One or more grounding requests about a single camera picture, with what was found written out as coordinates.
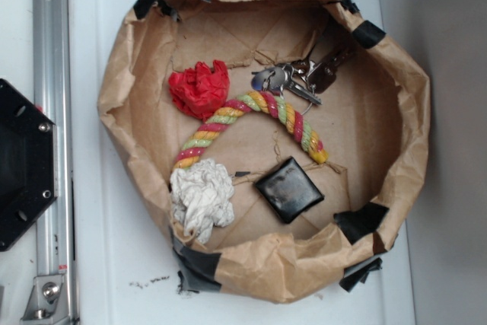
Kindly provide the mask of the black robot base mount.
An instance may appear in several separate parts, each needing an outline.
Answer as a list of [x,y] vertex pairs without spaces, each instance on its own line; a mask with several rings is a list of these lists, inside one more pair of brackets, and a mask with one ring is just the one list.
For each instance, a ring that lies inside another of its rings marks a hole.
[[56,198],[55,124],[1,80],[1,251],[10,250]]

